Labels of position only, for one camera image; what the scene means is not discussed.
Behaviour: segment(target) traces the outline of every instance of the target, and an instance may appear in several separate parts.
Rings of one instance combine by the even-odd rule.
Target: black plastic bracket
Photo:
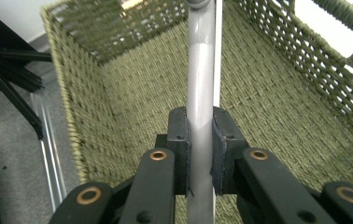
[[[259,206],[265,217],[264,223],[335,223],[269,150],[244,150],[243,158],[236,163],[236,169],[240,174],[235,179],[238,194],[247,198],[247,203]],[[239,208],[244,208],[244,205],[240,203]],[[252,207],[245,207],[244,210],[240,210],[240,213],[242,218],[247,219],[244,219],[245,223],[260,223],[255,217],[247,216]]]
[[[249,147],[246,138],[226,110],[214,107],[212,128],[212,182],[217,195],[235,194],[234,161]]]
[[[120,224],[174,223],[174,153],[166,148],[145,152],[139,163]]]

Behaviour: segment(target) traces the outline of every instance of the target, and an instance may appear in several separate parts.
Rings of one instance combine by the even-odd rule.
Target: gray carpet
[[[70,151],[64,108],[52,63],[27,68],[42,76],[66,191],[76,187],[78,173]],[[32,105],[30,93],[16,87]],[[34,129],[0,92],[0,216],[2,223],[48,223],[52,215],[42,149]]]

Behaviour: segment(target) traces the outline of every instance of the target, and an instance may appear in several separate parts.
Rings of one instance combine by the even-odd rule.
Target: wicker weave
[[[182,2],[123,11],[113,1],[65,1],[43,11],[82,182],[128,178],[166,132],[168,111],[186,104]],[[226,1],[221,106],[252,146],[272,150],[306,185],[353,182],[353,55],[344,59],[280,2]],[[353,30],[353,7],[326,2],[340,18],[349,13],[342,19]],[[159,25],[149,31],[148,22]],[[184,203],[177,198],[177,223]],[[217,222],[241,222],[234,197],[218,198]]]

